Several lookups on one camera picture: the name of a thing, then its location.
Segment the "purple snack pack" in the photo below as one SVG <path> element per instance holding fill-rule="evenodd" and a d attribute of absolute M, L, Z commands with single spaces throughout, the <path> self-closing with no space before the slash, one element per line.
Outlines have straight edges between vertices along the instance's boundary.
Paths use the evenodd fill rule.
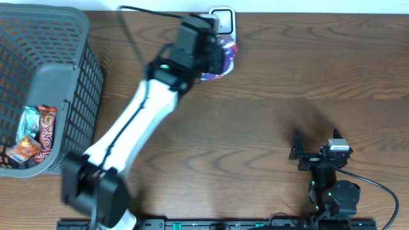
<path fill-rule="evenodd" d="M 221 74 L 202 73 L 200 79 L 202 81 L 212 81 L 228 75 L 234 69 L 234 60 L 238 52 L 236 41 L 229 35 L 222 35 L 218 37 L 218 43 L 222 46 L 224 51 L 224 66 Z"/>

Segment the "orange Top chocolate bar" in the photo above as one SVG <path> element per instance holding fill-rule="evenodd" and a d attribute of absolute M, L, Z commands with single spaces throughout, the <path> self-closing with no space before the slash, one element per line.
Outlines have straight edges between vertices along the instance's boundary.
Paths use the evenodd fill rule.
<path fill-rule="evenodd" d="M 40 112 L 39 141 L 41 151 L 34 156 L 37 164 L 42 163 L 51 153 L 54 137 L 54 125 L 58 109 L 56 107 L 38 106 Z"/>

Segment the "teal snack packet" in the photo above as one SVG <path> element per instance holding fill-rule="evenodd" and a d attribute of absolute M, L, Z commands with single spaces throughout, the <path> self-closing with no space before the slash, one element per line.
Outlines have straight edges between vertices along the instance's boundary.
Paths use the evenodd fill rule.
<path fill-rule="evenodd" d="M 40 112 L 34 107 L 25 106 L 17 127 L 16 143 L 25 136 L 35 138 L 40 129 Z"/>

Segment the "small orange snack packet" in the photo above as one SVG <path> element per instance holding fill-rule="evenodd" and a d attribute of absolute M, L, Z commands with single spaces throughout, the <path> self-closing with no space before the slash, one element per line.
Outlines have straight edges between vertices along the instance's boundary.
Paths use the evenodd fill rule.
<path fill-rule="evenodd" d="M 25 136 L 18 144 L 6 151 L 6 156 L 18 163 L 24 163 L 40 152 L 41 144 L 30 135 Z"/>

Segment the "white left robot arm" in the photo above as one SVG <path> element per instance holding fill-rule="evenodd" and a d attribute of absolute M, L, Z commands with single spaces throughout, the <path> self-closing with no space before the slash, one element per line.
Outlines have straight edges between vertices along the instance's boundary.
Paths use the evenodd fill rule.
<path fill-rule="evenodd" d="M 88 223 L 74 224 L 74 229 L 135 227 L 125 178 L 151 134 L 196 79 L 203 73 L 223 72 L 218 30 L 215 15 L 182 17 L 176 41 L 164 45 L 146 66 L 134 97 L 112 127 L 84 153 L 70 153 L 63 160 L 62 200 L 91 217 Z"/>

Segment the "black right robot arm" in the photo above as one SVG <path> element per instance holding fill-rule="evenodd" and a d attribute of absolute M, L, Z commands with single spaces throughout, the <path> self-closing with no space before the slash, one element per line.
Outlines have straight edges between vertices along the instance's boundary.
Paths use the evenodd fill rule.
<path fill-rule="evenodd" d="M 289 159 L 298 161 L 299 171 L 312 174 L 308 196 L 316 213 L 306 220 L 307 227 L 330 229 L 340 224 L 339 229 L 351 229 L 350 220 L 357 214 L 360 187 L 348 180 L 338 180 L 336 171 L 347 165 L 352 153 L 352 148 L 336 129 L 333 138 L 317 153 L 306 152 L 301 133 L 295 132 Z"/>

